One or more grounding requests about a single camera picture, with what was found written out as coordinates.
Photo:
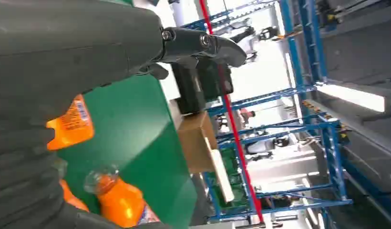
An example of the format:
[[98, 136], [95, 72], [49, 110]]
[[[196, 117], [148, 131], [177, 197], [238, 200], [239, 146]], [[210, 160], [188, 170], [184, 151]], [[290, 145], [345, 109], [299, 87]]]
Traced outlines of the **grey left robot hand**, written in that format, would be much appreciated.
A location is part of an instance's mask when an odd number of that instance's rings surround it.
[[202, 31], [165, 28], [153, 11], [102, 0], [0, 0], [0, 120], [45, 123], [73, 98], [157, 63], [245, 52]]

